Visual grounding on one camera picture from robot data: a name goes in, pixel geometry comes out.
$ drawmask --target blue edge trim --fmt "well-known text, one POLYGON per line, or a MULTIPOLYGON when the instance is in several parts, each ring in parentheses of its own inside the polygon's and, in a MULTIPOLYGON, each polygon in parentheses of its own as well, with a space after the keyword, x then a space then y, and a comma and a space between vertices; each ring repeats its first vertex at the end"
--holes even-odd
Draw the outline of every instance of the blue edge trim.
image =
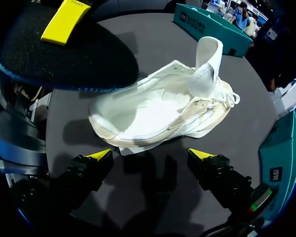
POLYGON ((82 86, 82 87, 66 86, 66 85, 60 85, 60 84, 46 83, 46 82, 22 77, 18 74, 13 73, 12 71, 8 70, 1 63, 0 63, 0 70, 14 80, 26 82, 31 85, 43 86, 45 88, 50 88, 50 89, 76 90, 76 91, 85 91, 85 92, 110 92, 110 91, 119 90, 119 89, 122 89, 122 88, 125 88, 125 87, 128 87, 131 85, 131 84, 125 85, 124 87, 113 86, 112 88, 109 88, 109 89, 107 89, 107 88, 90 88, 90 87, 86 87, 86 86, 82 86))

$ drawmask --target shoelace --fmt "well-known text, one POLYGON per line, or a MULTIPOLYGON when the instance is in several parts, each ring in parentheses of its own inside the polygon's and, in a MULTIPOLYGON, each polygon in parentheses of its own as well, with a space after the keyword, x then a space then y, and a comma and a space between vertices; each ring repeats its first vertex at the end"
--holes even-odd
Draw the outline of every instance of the shoelace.
POLYGON ((233 108, 240 102, 240 96, 224 87, 219 77, 216 81, 214 94, 215 98, 213 98, 213 102, 209 105, 209 108, 213 108, 220 103, 226 103, 229 108, 233 108))

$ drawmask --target shoe tongue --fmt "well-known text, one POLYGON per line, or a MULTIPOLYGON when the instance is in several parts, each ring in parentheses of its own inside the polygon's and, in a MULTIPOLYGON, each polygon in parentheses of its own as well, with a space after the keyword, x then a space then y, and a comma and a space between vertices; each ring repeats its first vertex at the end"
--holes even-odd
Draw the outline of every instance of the shoe tongue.
POLYGON ((190 93, 197 97, 212 97, 216 85, 214 78, 213 67, 209 63, 203 64, 191 76, 188 83, 190 93))

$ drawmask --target person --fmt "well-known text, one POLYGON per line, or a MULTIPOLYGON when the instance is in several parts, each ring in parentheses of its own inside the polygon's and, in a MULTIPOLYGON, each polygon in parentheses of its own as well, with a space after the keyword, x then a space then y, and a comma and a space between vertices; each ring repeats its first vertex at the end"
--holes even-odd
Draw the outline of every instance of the person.
POLYGON ((226 6, 228 4, 228 2, 226 3, 227 0, 221 0, 219 2, 219 5, 217 6, 217 12, 216 14, 223 17, 226 11, 226 6))
POLYGON ((246 58, 268 91, 285 88, 296 78, 296 21, 270 18, 259 30, 246 58))
POLYGON ((234 11, 233 17, 231 19, 231 23, 238 26, 242 31, 246 30, 246 27, 251 23, 249 16, 247 14, 248 5, 242 1, 234 11))
POLYGON ((230 8, 228 8, 228 10, 224 16, 224 19, 226 21, 231 21, 232 17, 233 17, 233 8, 232 8, 232 6, 230 6, 230 8))
POLYGON ((250 22, 249 26, 246 28, 245 32, 249 36, 255 37, 256 36, 256 30, 258 29, 258 27, 257 27, 258 16, 253 14, 249 18, 250 18, 251 22, 250 22))
POLYGON ((208 5, 211 3, 211 0, 203 0, 202 2, 202 8, 206 10, 208 8, 208 5))

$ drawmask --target blue shirt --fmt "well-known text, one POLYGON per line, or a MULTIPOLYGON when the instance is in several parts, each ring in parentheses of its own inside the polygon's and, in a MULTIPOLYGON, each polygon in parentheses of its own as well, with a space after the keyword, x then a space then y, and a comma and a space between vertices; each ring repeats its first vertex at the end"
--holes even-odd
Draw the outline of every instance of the blue shirt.
POLYGON ((247 24, 251 23, 251 20, 248 16, 246 19, 243 19, 242 9, 238 7, 235 9, 233 16, 236 18, 235 21, 237 26, 243 31, 246 29, 247 24))

